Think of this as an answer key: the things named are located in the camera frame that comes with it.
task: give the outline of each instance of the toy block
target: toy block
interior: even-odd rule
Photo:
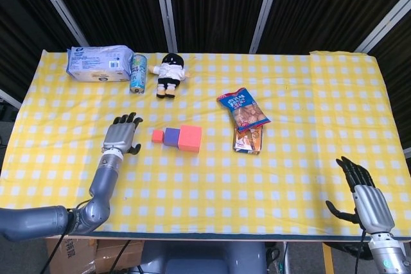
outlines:
[[[162,130],[154,130],[152,135],[152,142],[162,143],[164,140],[164,132]]]
[[[164,144],[170,147],[177,147],[179,143],[180,130],[178,128],[166,128],[164,134]]]
[[[179,149],[182,151],[199,152],[201,144],[201,127],[182,125],[179,136]]]

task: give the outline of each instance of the black curtain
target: black curtain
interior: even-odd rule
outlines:
[[[258,53],[354,51],[398,0],[274,0]]]
[[[167,51],[159,0],[64,0],[92,46]]]
[[[171,1],[180,52],[249,52],[263,0]]]
[[[369,52],[387,86],[403,148],[411,147],[411,12]]]
[[[50,0],[0,0],[0,6],[0,89],[22,101],[42,50],[77,43]]]

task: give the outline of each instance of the red block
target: red block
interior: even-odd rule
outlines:
[[[162,130],[154,130],[152,135],[152,142],[162,143],[164,140],[164,132]]]
[[[199,152],[201,143],[201,127],[182,125],[179,136],[179,149],[182,151]]]

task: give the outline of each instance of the chip bag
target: chip bag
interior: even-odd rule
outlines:
[[[271,122],[246,88],[223,94],[217,100],[231,111],[239,132]]]

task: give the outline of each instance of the yellow checkered tablecloth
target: yellow checkered tablecloth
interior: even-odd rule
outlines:
[[[147,54],[151,65],[164,54]],[[174,100],[127,82],[80,83],[65,53],[43,52],[15,123],[0,178],[0,206],[65,205],[88,188],[112,120],[144,119],[126,155],[100,232],[345,236],[356,225],[331,217],[325,200],[352,212],[335,159],[366,167],[390,206],[396,236],[411,234],[411,179],[376,60],[363,54],[310,56],[182,54],[192,77]],[[269,119],[259,155],[232,150],[233,127],[216,97],[246,87]],[[203,128],[200,153],[151,143],[154,129]]]

